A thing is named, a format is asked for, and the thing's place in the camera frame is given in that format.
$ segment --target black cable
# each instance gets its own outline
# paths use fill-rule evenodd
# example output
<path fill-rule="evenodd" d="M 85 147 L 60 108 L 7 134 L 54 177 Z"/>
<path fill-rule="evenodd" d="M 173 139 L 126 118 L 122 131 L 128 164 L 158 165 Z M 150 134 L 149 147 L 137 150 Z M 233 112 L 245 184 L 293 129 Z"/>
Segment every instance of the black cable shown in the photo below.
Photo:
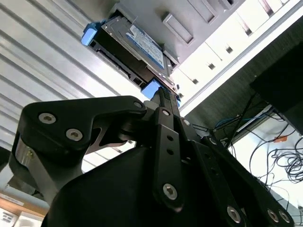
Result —
<path fill-rule="evenodd" d="M 233 129 L 233 131 L 232 131 L 232 133 L 231 133 L 232 136 L 228 139 L 228 141 L 227 141 L 227 143 L 226 143 L 226 145 L 225 145 L 225 148 L 228 148 L 228 147 L 230 146 L 230 144 L 231 144 L 231 142 L 232 142 L 232 139 L 233 139 L 234 136 L 236 135 L 237 130 L 238 130 L 238 128 L 239 128 L 239 126 L 240 126 L 240 124 L 241 124 L 241 122 L 242 122 L 242 119 L 244 118 L 244 115 L 245 115 L 245 113 L 247 112 L 248 108 L 250 107 L 250 104 L 251 104 L 252 100 L 254 99 L 254 97 L 256 96 L 256 94 L 257 94 L 257 93 L 253 94 L 253 95 L 250 97 L 249 101 L 247 102 L 247 104 L 246 104 L 246 106 L 245 106 L 245 108 L 244 108 L 242 114 L 240 115 L 240 118 L 239 118 L 239 120 L 238 120 L 236 126 L 234 127 L 234 129 Z"/>
<path fill-rule="evenodd" d="M 284 122 L 284 121 L 285 121 L 283 118 L 275 118 L 275 117 L 273 117 L 273 116 L 270 116 L 269 114 L 266 114 L 266 116 L 267 116 L 267 117 L 270 117 L 270 118 L 272 118 L 272 119 L 275 119 L 275 120 L 278 121 L 278 122 Z"/>
<path fill-rule="evenodd" d="M 233 153 L 235 154 L 235 159 L 237 159 L 237 154 L 236 154 L 236 149 L 235 147 L 233 146 L 233 144 L 231 143 L 231 147 L 232 147 L 232 150 L 233 150 Z"/>
<path fill-rule="evenodd" d="M 288 190 L 286 190 L 285 188 L 278 187 L 278 186 L 273 186 L 273 187 L 283 189 L 287 193 L 287 195 L 288 195 L 288 200 L 287 200 L 287 205 L 286 205 L 286 211 L 287 211 L 288 206 L 289 206 L 289 199 L 290 199 Z"/>
<path fill-rule="evenodd" d="M 245 129 L 246 131 L 249 131 L 250 133 L 254 134 L 256 137 L 258 137 L 260 140 L 266 142 L 265 139 L 263 139 L 262 137 L 260 137 L 259 135 L 257 135 L 256 133 L 254 133 L 253 131 L 249 130 L 249 129 Z"/>
<path fill-rule="evenodd" d="M 292 135 L 292 134 L 295 132 L 295 130 L 294 130 L 292 133 L 290 133 L 290 134 L 288 134 L 288 135 L 285 135 L 285 136 L 283 136 L 283 137 L 280 137 L 280 136 L 282 135 L 282 133 L 286 130 L 286 128 L 288 127 L 288 125 L 289 125 L 289 124 L 287 124 L 287 125 L 282 129 L 282 131 L 279 133 L 279 135 L 278 135 L 277 137 L 275 137 L 274 139 L 269 140 L 269 141 L 264 141 L 263 143 L 259 144 L 259 145 L 253 150 L 253 152 L 252 152 L 252 154 L 251 154 L 251 156 L 250 156 L 250 163 L 249 163 L 250 173 L 251 173 L 251 161 L 252 161 L 252 157 L 254 156 L 254 154 L 256 153 L 256 151 L 257 151 L 261 146 L 263 146 L 263 145 L 266 144 L 266 143 L 271 143 L 271 142 L 275 141 L 277 138 L 283 138 L 283 137 L 290 136 L 290 135 Z"/>

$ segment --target printed label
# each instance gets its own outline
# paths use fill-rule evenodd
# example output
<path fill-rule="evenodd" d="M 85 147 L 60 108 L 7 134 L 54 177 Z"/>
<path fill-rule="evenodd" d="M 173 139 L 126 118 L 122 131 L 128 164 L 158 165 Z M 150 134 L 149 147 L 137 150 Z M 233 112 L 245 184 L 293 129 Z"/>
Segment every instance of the printed label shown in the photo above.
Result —
<path fill-rule="evenodd" d="M 164 69 L 164 60 L 162 51 L 153 43 L 150 37 L 140 31 L 136 26 L 131 26 L 130 31 L 133 34 L 126 33 L 126 36 L 133 41 L 154 63 L 161 69 Z"/>
<path fill-rule="evenodd" d="M 11 201 L 11 202 L 13 202 L 15 204 L 18 204 L 19 206 L 23 206 L 24 205 L 23 202 L 20 202 L 20 201 L 18 201 L 16 199 L 13 199 L 13 198 L 11 198 L 11 197 L 9 197 L 7 195 L 1 194 L 1 193 L 0 193 L 0 197 L 4 198 L 5 200 Z"/>

